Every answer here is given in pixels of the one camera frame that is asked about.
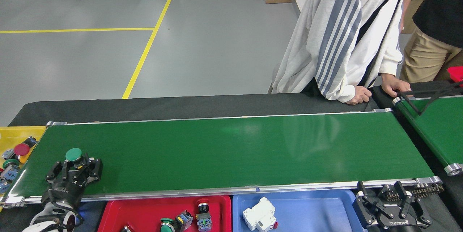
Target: yellow tray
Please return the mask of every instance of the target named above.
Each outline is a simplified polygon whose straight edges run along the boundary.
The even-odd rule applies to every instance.
[[[0,155],[3,154],[6,150],[14,148],[16,145],[22,143],[29,136],[40,140],[43,133],[45,132],[45,129],[46,127],[44,126],[0,127]],[[4,162],[5,160],[0,157],[0,167]]]

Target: gray floor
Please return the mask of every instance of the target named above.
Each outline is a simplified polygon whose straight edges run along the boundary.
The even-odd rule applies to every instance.
[[[0,31],[154,27],[167,0],[0,0]],[[267,92],[294,4],[172,0],[130,98]],[[0,33],[0,126],[41,100],[120,99],[151,31]]]

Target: yellow floor line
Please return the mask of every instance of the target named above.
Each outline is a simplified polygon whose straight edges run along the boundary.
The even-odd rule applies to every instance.
[[[149,41],[145,46],[145,49],[143,51],[143,54],[139,60],[139,63],[137,64],[137,67],[135,68],[134,73],[132,74],[132,78],[129,81],[129,84],[127,85],[126,91],[124,92],[124,95],[122,95],[122,99],[127,99],[129,98],[130,92],[132,92],[132,88],[135,85],[135,82],[137,81],[137,77],[139,77],[140,71],[143,67],[143,63],[146,59],[146,56],[149,53],[149,49],[151,48],[154,38],[156,37],[157,31],[159,30],[159,27],[161,26],[162,20],[164,19],[164,15],[167,12],[167,9],[169,8],[170,2],[172,0],[167,0],[166,4],[164,5],[164,8],[162,9],[161,15],[159,16],[159,19],[157,20],[156,26],[154,27],[154,30],[149,37]]]
[[[155,28],[96,28],[96,29],[0,31],[0,33],[74,33],[77,31],[152,31],[154,29]]]

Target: red tray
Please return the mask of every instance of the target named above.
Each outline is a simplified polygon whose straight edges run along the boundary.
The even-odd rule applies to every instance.
[[[463,66],[459,67],[450,67],[447,69],[450,74],[450,78],[455,82],[460,82],[463,80]]]
[[[99,224],[98,232],[120,232],[130,225],[135,232],[158,232],[162,218],[174,219],[187,210],[192,216],[198,213],[196,202],[208,199],[212,219],[211,232],[232,232],[232,207],[229,196],[183,197],[164,199],[130,199],[109,201]],[[198,232],[197,220],[186,232]]]

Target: white hoodie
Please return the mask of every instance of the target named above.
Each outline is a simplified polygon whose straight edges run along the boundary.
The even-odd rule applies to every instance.
[[[392,24],[367,83],[379,73],[396,74],[402,61],[398,47],[398,0],[389,0],[356,45],[361,26],[384,0],[307,0],[283,60],[273,72],[273,93],[298,93],[315,77],[329,100],[347,102],[377,53]]]

